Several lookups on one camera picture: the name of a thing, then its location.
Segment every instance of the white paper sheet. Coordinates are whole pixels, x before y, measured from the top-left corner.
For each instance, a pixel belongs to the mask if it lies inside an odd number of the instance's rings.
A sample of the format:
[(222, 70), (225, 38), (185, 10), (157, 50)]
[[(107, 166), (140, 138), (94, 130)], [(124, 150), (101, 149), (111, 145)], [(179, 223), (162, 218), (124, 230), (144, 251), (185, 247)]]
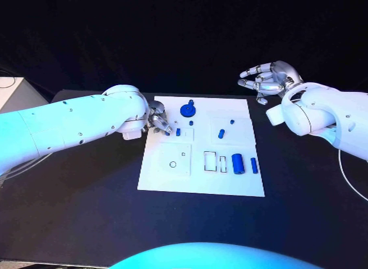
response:
[[(186, 118), (179, 109), (191, 99), (196, 115)], [(170, 96), (156, 96), (156, 100), (165, 104), (173, 134), (166, 136), (149, 130), (137, 189), (264, 197), (260, 166), (258, 174), (253, 173), (251, 167), (251, 158), (257, 158), (257, 164), (260, 160), (247, 100)], [(176, 136), (178, 128), (182, 129), (180, 136)], [(225, 129), (222, 139), (218, 138), (219, 128)], [(216, 172), (205, 171), (205, 151), (216, 152)], [(234, 174), (231, 156), (235, 153), (244, 158), (245, 173), (241, 175)], [(221, 156), (227, 157), (227, 173), (221, 173)]]

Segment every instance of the black curtain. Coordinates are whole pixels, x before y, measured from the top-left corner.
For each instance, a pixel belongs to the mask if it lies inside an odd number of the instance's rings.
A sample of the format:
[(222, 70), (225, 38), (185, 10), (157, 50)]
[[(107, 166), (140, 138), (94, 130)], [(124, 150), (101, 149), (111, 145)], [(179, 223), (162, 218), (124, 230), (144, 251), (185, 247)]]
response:
[(238, 74), (276, 60), (305, 81), (368, 91), (368, 2), (0, 3), (0, 69), (48, 98), (115, 84), (255, 94), (237, 85)]

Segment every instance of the small blue cylinder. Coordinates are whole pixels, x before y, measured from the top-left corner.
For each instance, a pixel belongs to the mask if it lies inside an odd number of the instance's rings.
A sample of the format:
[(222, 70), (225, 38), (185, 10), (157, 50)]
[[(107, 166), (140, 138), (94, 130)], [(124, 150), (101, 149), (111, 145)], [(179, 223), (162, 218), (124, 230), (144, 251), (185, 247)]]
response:
[(218, 138), (219, 138), (219, 139), (224, 137), (224, 133), (225, 133), (225, 130), (221, 129), (221, 130), (219, 130), (219, 133), (218, 133)]
[(237, 175), (244, 174), (242, 155), (240, 153), (232, 155), (234, 173)]
[(255, 158), (251, 158), (251, 164), (253, 164), (253, 172), (254, 174), (258, 173), (258, 166), (257, 166), (257, 159)]

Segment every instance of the black table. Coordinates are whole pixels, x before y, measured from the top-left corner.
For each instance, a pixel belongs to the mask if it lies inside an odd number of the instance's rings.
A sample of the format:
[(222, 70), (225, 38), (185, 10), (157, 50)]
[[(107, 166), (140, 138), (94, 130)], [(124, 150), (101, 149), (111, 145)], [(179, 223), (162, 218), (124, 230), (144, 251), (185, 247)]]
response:
[[(95, 92), (64, 91), (56, 101)], [(153, 99), (154, 94), (144, 94)], [(329, 268), (368, 268), (368, 202), (348, 186), (338, 150), (273, 127), (247, 98), (266, 197), (139, 191), (146, 134), (108, 137), (61, 151), (0, 189), (0, 259), (111, 266), (185, 242), (261, 248)], [(343, 154), (368, 197), (368, 164)]]

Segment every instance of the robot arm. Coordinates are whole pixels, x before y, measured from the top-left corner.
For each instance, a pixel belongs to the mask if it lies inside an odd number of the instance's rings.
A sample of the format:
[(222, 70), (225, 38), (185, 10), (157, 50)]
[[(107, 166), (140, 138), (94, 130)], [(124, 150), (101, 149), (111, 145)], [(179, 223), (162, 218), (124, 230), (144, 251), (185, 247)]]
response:
[(165, 106), (147, 104), (139, 89), (117, 85), (102, 95), (0, 114), (0, 175), (23, 162), (113, 134), (140, 138), (141, 130), (172, 128)]
[[(263, 66), (267, 80), (258, 82), (263, 73), (255, 82), (240, 80), (238, 84), (258, 91), (261, 104), (267, 104), (266, 95), (279, 94), (283, 98), (281, 104), (266, 112), (271, 124), (286, 122), (297, 135), (325, 138), (335, 148), (368, 160), (368, 94), (305, 83), (294, 68), (281, 61)], [(260, 71), (258, 67), (251, 68), (240, 76)], [(300, 100), (293, 101), (296, 94), (302, 94)]]

